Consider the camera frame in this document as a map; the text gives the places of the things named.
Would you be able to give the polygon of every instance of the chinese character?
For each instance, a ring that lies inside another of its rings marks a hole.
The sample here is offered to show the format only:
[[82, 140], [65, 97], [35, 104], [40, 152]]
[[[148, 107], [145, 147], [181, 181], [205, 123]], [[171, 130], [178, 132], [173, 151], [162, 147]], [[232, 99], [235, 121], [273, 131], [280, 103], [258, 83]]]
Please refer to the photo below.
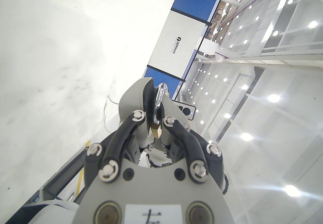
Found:
[[158, 213], [152, 213], [151, 212], [151, 209], [149, 209], [149, 212], [148, 213], [144, 213], [142, 215], [143, 216], [148, 216], [147, 221], [146, 221], [145, 224], [160, 224], [159, 220], [152, 221], [152, 222], [149, 221], [150, 220], [150, 217], [152, 217], [152, 216], [161, 216], [161, 213], [160, 212], [158, 212]]

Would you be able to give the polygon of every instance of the white label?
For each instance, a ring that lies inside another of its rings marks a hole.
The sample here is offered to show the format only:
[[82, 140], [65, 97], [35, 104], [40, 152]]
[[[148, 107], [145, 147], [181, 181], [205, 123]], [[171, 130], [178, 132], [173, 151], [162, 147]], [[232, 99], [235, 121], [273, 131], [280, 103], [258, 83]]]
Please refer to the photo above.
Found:
[[124, 224], [183, 224], [181, 205], [126, 205]]

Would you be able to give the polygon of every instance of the black finger link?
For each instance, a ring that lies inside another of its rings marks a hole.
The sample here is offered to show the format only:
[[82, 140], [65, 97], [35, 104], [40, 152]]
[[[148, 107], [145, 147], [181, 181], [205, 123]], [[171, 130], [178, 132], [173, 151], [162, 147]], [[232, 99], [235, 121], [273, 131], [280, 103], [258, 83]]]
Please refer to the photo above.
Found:
[[134, 132], [138, 127], [144, 123], [145, 117], [141, 121], [133, 121], [134, 114], [132, 113], [125, 121], [120, 125], [120, 127], [115, 131], [109, 145], [106, 148], [106, 151], [103, 156], [103, 161], [101, 163], [101, 169], [109, 163], [110, 160], [114, 160], [118, 163], [119, 171], [117, 176], [110, 183], [115, 181], [121, 171], [122, 159], [125, 155], [126, 148], [131, 141]]
[[208, 165], [205, 159], [205, 155], [203, 153], [202, 147], [197, 140], [197, 138], [189, 133], [183, 125], [178, 121], [175, 120], [173, 127], [168, 127], [165, 125], [165, 128], [170, 132], [171, 135], [174, 136], [174, 140], [177, 141], [176, 143], [179, 143], [180, 145], [183, 146], [183, 152], [184, 156], [186, 158], [186, 163], [187, 163], [187, 170], [189, 177], [191, 178], [192, 181], [195, 183], [201, 183], [196, 181], [190, 172], [190, 165], [194, 160], [201, 160], [204, 163], [204, 167], [206, 169], [206, 174], [209, 174], [209, 169]]

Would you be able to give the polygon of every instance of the white floor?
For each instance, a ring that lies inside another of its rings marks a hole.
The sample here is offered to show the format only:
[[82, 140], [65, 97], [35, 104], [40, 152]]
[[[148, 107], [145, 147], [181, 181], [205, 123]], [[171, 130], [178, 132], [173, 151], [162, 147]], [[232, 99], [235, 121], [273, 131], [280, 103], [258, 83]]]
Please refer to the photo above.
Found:
[[142, 77], [173, 1], [0, 0], [1, 223]]

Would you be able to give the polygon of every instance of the white cable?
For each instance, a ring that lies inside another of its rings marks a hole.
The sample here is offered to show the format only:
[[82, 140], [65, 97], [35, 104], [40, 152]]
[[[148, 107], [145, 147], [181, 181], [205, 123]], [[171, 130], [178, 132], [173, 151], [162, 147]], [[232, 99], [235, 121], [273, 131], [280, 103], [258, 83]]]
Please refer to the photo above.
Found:
[[[107, 97], [109, 98], [109, 100], [110, 100], [111, 103], [113, 103], [113, 104], [119, 104], [119, 103], [113, 102], [111, 100], [111, 98], [110, 98], [109, 95], [107, 95]], [[107, 105], [107, 101], [105, 101], [104, 108], [103, 108], [103, 115], [104, 115], [104, 120], [103, 120], [104, 123], [103, 124], [104, 124], [104, 128], [106, 129], [106, 131], [109, 132], [109, 133], [112, 133], [112, 132], [108, 131], [107, 128], [106, 128], [106, 126], [105, 126], [105, 121], [106, 121], [105, 109], [106, 109], [106, 105]]]
[[113, 103], [113, 104], [119, 104], [119, 103], [113, 102], [113, 101], [111, 100], [111, 98], [110, 98], [110, 96], [109, 96], [109, 95], [107, 95], [107, 97], [109, 98], [109, 100], [111, 101], [111, 103]]

